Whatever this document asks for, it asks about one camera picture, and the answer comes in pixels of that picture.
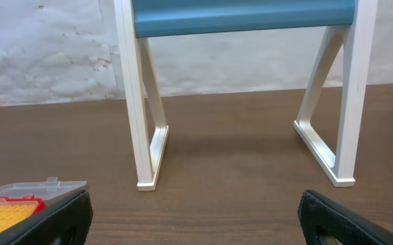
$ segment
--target transparent lid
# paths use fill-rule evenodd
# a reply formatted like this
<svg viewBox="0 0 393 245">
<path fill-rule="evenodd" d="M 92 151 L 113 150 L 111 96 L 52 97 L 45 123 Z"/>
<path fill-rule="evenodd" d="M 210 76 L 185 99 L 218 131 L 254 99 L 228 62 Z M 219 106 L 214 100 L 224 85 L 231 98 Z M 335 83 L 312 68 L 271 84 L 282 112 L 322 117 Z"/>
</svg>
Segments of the transparent lid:
<svg viewBox="0 0 393 245">
<path fill-rule="evenodd" d="M 48 177 L 44 182 L 14 183 L 0 186 L 0 197 L 23 198 L 34 195 L 44 201 L 86 185 L 86 181 L 57 181 L 57 177 Z"/>
</svg>

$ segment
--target painted wall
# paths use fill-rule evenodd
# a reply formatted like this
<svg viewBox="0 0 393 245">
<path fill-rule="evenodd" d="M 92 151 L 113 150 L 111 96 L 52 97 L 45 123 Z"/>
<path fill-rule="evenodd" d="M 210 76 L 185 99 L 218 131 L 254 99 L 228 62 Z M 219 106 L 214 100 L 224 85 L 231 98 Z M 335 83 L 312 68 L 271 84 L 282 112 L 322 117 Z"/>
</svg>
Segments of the painted wall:
<svg viewBox="0 0 393 245">
<path fill-rule="evenodd" d="M 323 27 L 150 39 L 165 96 L 305 88 Z M 341 85 L 341 55 L 327 86 Z M 123 97 L 112 0 L 0 0 L 0 105 Z M 369 84 L 393 83 L 393 0 Z"/>
</svg>

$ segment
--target brown wooden surface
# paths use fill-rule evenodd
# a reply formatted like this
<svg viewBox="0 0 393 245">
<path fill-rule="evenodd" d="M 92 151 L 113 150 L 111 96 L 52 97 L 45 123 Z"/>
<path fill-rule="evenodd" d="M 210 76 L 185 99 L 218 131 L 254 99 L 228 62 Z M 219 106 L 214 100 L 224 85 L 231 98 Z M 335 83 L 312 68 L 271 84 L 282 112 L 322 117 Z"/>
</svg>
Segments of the brown wooden surface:
<svg viewBox="0 0 393 245">
<path fill-rule="evenodd" d="M 304 244 L 305 189 L 393 231 L 393 85 L 367 88 L 357 182 L 346 189 L 293 128 L 303 94 L 164 98 L 170 134 L 152 193 L 136 188 L 125 101 L 1 107 L 0 185 L 87 180 L 87 244 Z M 340 100 L 340 88 L 326 88 L 312 120 L 332 149 Z"/>
</svg>

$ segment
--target white plastic frame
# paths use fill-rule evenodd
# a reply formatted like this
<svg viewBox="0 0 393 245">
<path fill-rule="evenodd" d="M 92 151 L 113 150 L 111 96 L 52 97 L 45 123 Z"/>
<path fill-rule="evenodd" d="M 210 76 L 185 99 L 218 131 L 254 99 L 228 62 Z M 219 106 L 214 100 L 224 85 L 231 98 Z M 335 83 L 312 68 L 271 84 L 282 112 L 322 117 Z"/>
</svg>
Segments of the white plastic frame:
<svg viewBox="0 0 393 245">
<path fill-rule="evenodd" d="M 154 191 L 161 166 L 169 127 L 166 124 L 157 77 L 146 38 L 136 39 L 131 0 L 115 0 L 116 27 L 121 51 L 129 126 L 133 141 L 139 191 Z M 148 144 L 144 107 L 144 84 L 155 123 L 155 132 Z"/>
<path fill-rule="evenodd" d="M 336 187 L 353 186 L 377 0 L 357 0 L 353 24 L 327 27 L 294 128 Z M 343 94 L 336 154 L 310 124 L 328 72 L 344 44 Z"/>
</svg>

